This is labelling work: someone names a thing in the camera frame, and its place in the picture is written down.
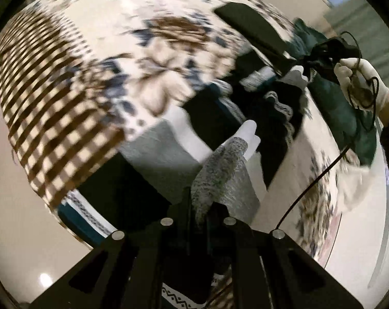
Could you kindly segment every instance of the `teal fabric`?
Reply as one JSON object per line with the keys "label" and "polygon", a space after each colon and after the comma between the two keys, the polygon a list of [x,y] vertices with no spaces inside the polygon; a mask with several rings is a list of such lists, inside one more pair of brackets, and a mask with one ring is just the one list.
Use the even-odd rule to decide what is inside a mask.
{"label": "teal fabric", "polygon": [[91,247],[99,246],[104,237],[94,230],[76,210],[68,204],[60,204],[57,214],[63,223]]}
{"label": "teal fabric", "polygon": [[[295,20],[294,26],[295,35],[288,43],[288,53],[296,59],[308,55],[317,43],[327,39],[320,32],[306,26],[299,18]],[[366,132],[356,117],[356,110],[346,101],[339,85],[316,75],[308,88],[339,149],[344,149],[359,129],[352,150],[359,157],[361,165],[370,166],[376,151],[376,128]],[[368,127],[372,113],[362,112],[361,115],[365,126]]]}

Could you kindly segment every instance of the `black cable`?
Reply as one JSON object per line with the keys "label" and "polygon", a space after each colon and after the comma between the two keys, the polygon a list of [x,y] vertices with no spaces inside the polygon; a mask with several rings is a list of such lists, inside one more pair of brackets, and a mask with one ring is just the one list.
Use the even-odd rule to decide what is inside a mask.
{"label": "black cable", "polygon": [[336,165],[340,159],[343,158],[343,156],[346,154],[346,152],[350,149],[350,145],[352,143],[349,143],[344,150],[340,153],[340,155],[331,163],[309,186],[299,195],[299,197],[293,202],[293,204],[289,207],[288,211],[283,215],[283,217],[280,219],[279,223],[276,225],[276,229],[279,229],[280,225],[283,223],[285,218],[288,216],[288,214],[292,211],[292,209],[297,205],[302,197],[315,185],[317,184],[321,178],[325,176],[327,172],[329,172],[334,165]]}
{"label": "black cable", "polygon": [[227,290],[230,286],[232,285],[232,282],[230,282],[228,285],[226,285],[220,292],[218,292],[215,296],[212,297],[211,300],[209,300],[205,306],[203,307],[203,309],[207,309],[208,306],[210,306],[212,304],[212,302],[217,299],[219,296],[221,296],[225,290]]}
{"label": "black cable", "polygon": [[[362,59],[362,52],[360,51],[359,43],[356,40],[356,38],[350,32],[343,31],[340,35],[343,35],[343,34],[349,34],[353,38],[353,40],[355,41],[356,46],[358,47],[359,57],[358,57],[358,61],[356,63],[356,67],[354,68],[356,71],[358,71],[359,70],[359,65],[360,65],[360,60]],[[376,89],[375,89],[373,80],[376,80]],[[356,116],[357,116],[358,120],[360,121],[360,124],[366,130],[366,132],[370,132],[374,128],[374,122],[375,122],[375,119],[376,119],[376,98],[377,98],[377,94],[379,92],[379,79],[374,76],[370,80],[367,80],[367,82],[368,82],[369,87],[370,87],[370,83],[372,84],[372,92],[373,92],[372,103],[370,103],[368,106],[364,106],[365,109],[368,109],[371,106],[373,106],[373,119],[372,119],[371,127],[369,129],[367,129],[365,127],[365,125],[363,123],[363,120],[362,120],[362,118],[360,116],[361,110],[359,109],[359,107],[357,107],[357,108],[355,107],[355,105],[354,105],[354,103],[352,101],[352,97],[350,95],[350,90],[349,89],[348,89],[348,96],[349,96],[350,104],[352,105],[353,109],[356,111]],[[293,202],[293,204],[289,207],[289,209],[284,213],[283,217],[280,219],[279,223],[276,225],[276,229],[279,229],[279,227],[281,226],[281,224],[283,223],[285,218],[289,215],[289,213],[292,211],[292,209],[299,203],[299,201],[305,196],[305,194],[315,184],[317,184],[320,181],[320,179],[322,177],[324,177],[325,174],[328,173],[333,168],[333,166],[336,165],[339,162],[340,159],[343,158],[343,156],[346,154],[346,152],[350,149],[350,146],[352,145],[352,143],[355,141],[356,137],[359,135],[359,131],[360,131],[360,129],[359,129],[359,126],[358,126],[357,129],[356,129],[355,136],[353,137],[352,141],[348,145],[346,145],[346,147],[340,153],[340,155],[338,155],[338,157],[313,182],[311,182],[311,184],[309,184],[309,186],[303,191],[303,193],[301,193],[299,195],[299,197],[295,200],[295,202]]]}
{"label": "black cable", "polygon": [[[358,41],[356,40],[356,38],[348,31],[343,31],[340,33],[340,35],[344,35],[344,34],[348,34],[350,37],[352,37],[352,39],[354,40],[355,44],[356,44],[356,47],[358,48],[358,51],[359,51],[359,56],[358,56],[358,61],[356,63],[356,66],[354,67],[354,70],[355,71],[359,71],[360,73],[362,73],[360,70],[359,70],[359,65],[360,65],[360,60],[362,59],[362,51],[360,51],[360,47],[359,47],[359,43]],[[372,92],[373,92],[373,100],[371,103],[369,103],[368,105],[363,105],[363,103],[361,104],[363,106],[363,108],[365,109],[369,109],[370,107],[373,106],[373,117],[372,117],[372,122],[371,122],[371,125],[369,128],[366,128],[365,127],[365,123],[363,122],[362,120],[362,116],[361,116],[361,110],[359,109],[359,107],[355,107],[355,105],[353,104],[353,101],[352,101],[352,97],[350,95],[350,90],[348,88],[348,96],[349,96],[349,101],[350,101],[350,104],[352,105],[352,108],[356,111],[356,115],[360,121],[360,124],[362,125],[362,127],[366,130],[366,132],[370,132],[372,131],[372,129],[374,128],[374,122],[376,120],[376,98],[377,98],[377,94],[379,93],[379,79],[374,76],[372,77],[371,79],[369,80],[366,80],[368,86],[372,86]]]}

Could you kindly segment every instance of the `white glove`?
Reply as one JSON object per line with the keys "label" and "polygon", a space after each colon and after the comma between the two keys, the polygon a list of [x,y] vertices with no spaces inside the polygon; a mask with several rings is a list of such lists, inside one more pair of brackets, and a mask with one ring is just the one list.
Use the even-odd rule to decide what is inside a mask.
{"label": "white glove", "polygon": [[239,137],[247,143],[247,150],[245,151],[243,157],[248,161],[252,155],[255,154],[256,149],[260,144],[260,138],[255,135],[257,124],[255,121],[248,119],[244,122],[241,127],[236,131],[236,133],[227,139],[222,145],[227,144],[233,137]]}
{"label": "white glove", "polygon": [[[349,77],[352,76],[353,72],[352,69],[356,67],[358,63],[358,58],[348,58],[348,59],[341,59],[339,63],[336,64],[334,67],[334,73],[337,76],[337,79],[340,83],[340,88],[343,91],[343,94],[346,98],[346,100],[350,103],[349,96],[348,96],[348,87],[351,85],[351,81]],[[376,77],[379,80],[379,91],[376,98],[376,114],[379,114],[381,109],[384,107],[386,102],[389,100],[389,88],[385,86],[382,79],[380,78],[377,71],[374,69],[374,67],[365,59],[361,59],[359,63],[359,68],[362,75],[365,77],[366,80],[370,80],[372,77]],[[351,94],[351,98],[354,104],[358,105],[360,109],[372,111],[373,107],[370,107],[368,109],[364,108],[358,100],[356,100],[353,95]]]}

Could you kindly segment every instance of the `brown checkered fabric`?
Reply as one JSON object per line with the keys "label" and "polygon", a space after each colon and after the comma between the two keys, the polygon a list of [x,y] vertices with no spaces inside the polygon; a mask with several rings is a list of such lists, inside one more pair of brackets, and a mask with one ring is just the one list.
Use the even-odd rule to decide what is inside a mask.
{"label": "brown checkered fabric", "polygon": [[[115,153],[122,130],[72,89],[71,67],[84,64],[55,15],[24,9],[0,34],[0,106],[9,140],[36,193],[53,209]],[[81,35],[77,32],[77,42]]]}
{"label": "brown checkered fabric", "polygon": [[212,289],[206,302],[207,309],[234,309],[232,269]]}

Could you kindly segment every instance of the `lace trim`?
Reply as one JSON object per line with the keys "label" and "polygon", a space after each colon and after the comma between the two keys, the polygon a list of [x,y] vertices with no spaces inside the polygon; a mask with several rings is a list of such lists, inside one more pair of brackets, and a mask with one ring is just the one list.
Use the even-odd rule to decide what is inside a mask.
{"label": "lace trim", "polygon": [[240,123],[246,121],[245,115],[243,115],[242,111],[238,106],[236,106],[231,100],[227,98],[220,98],[220,102],[230,111],[232,116]]}
{"label": "lace trim", "polygon": [[290,121],[290,119],[293,116],[293,109],[289,107],[288,105],[285,105],[283,103],[279,102],[279,98],[277,97],[276,92],[271,90],[270,92],[267,92],[264,96],[264,98],[267,100],[268,98],[274,99],[274,109],[276,109],[278,112],[282,113],[284,116],[286,116],[287,121]]}
{"label": "lace trim", "polygon": [[289,122],[285,123],[285,127],[288,131],[288,134],[286,135],[286,144],[289,148],[293,143],[293,134],[295,133],[295,128],[293,128],[293,125],[291,125]]}
{"label": "lace trim", "polygon": [[315,78],[316,75],[317,75],[317,72],[313,68],[311,68],[310,69],[309,83],[311,83],[313,81],[313,79]]}
{"label": "lace trim", "polygon": [[218,88],[220,90],[220,94],[222,96],[229,96],[230,94],[233,93],[232,86],[230,85],[230,83],[227,83],[226,81],[214,79],[212,81],[212,83],[215,84],[216,86],[218,86]]}
{"label": "lace trim", "polygon": [[102,216],[98,214],[92,206],[85,205],[85,203],[82,201],[82,198],[83,196],[78,190],[72,190],[67,193],[64,202],[67,202],[71,207],[73,207],[78,212],[78,214],[80,214],[81,217],[103,237],[109,236],[113,231],[116,230],[116,228],[111,224],[102,224],[106,220],[98,220],[98,218],[102,218]]}
{"label": "lace trim", "polygon": [[247,92],[255,92],[262,82],[269,80],[276,76],[270,66],[264,66],[259,71],[254,71],[249,76],[240,80],[239,83]]}
{"label": "lace trim", "polygon": [[162,297],[167,300],[175,308],[181,309],[201,309],[204,307],[205,303],[197,304],[189,299],[187,296],[182,293],[174,290],[173,288],[167,286],[166,284],[162,285]]}

